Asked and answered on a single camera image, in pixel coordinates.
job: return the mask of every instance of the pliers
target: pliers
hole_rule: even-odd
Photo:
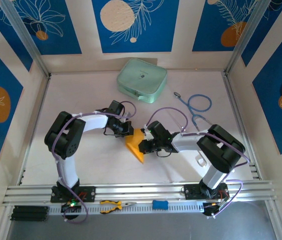
[[[109,213],[112,213],[115,210],[122,210],[123,207],[134,205],[134,204],[136,204],[136,202],[134,202],[134,201],[122,202],[122,201],[103,200],[103,201],[100,201],[100,204],[114,204],[114,205],[116,205],[115,207],[111,208],[110,210],[100,211],[101,214],[109,214]]]

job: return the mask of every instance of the blue eraser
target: blue eraser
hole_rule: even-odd
[[[153,201],[152,201],[152,209],[168,210],[168,209],[169,209],[168,204],[169,204],[168,201],[157,201],[157,200],[153,200]]]

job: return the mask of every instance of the blue stethoscope tubing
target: blue stethoscope tubing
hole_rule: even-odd
[[[189,99],[187,100],[187,102],[185,102],[182,98],[181,95],[177,92],[174,92],[174,95],[176,96],[177,99],[179,99],[184,105],[187,106],[187,108],[189,109],[190,113],[192,114],[192,123],[195,126],[195,128],[199,131],[198,125],[196,123],[196,118],[201,118],[204,121],[206,121],[207,123],[211,124],[211,122],[209,120],[207,120],[204,116],[202,116],[201,114],[197,114],[194,111],[198,112],[198,113],[204,113],[206,111],[208,111],[211,107],[212,107],[212,100],[210,97],[203,95],[203,94],[193,94],[192,96],[189,97]],[[197,97],[203,97],[205,99],[207,99],[209,101],[209,106],[206,109],[197,109],[193,106],[190,105],[190,102],[193,98],[197,98]]]

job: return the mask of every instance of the mint green case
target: mint green case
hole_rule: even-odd
[[[153,103],[167,83],[168,72],[160,66],[130,59],[117,76],[118,90],[134,99]]]

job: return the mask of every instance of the white table surface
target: white table surface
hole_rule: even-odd
[[[167,85],[157,101],[152,104],[134,100],[119,92],[116,82],[118,73],[104,71],[56,74],[51,77],[27,158],[23,185],[56,183],[56,164],[44,144],[44,138],[61,111],[72,114],[90,113],[107,108],[112,100],[128,100],[136,105],[137,113],[131,118],[135,129],[142,128],[152,113],[161,107],[178,108],[189,119],[186,132],[190,133],[196,132],[191,122],[192,115],[188,108],[175,98],[173,92],[180,93],[186,102],[193,94],[204,94],[212,99],[212,107],[202,115],[241,140],[220,72],[169,70]],[[201,97],[193,99],[191,103],[199,109],[209,105],[208,100]],[[133,112],[133,108],[128,104],[126,108]],[[162,110],[152,120],[158,120],[170,132],[180,131],[180,126],[185,123],[184,117],[173,110]],[[200,119],[197,123],[200,130],[210,127]],[[125,147],[124,138],[104,136],[103,129],[94,129],[83,134],[75,154],[75,163],[81,184],[198,182],[210,165],[208,163],[208,166],[200,167],[196,161],[198,156],[196,151],[173,153],[167,158],[159,158],[152,153],[145,155],[144,164],[141,164]],[[228,179],[252,180],[249,166],[238,167]]]

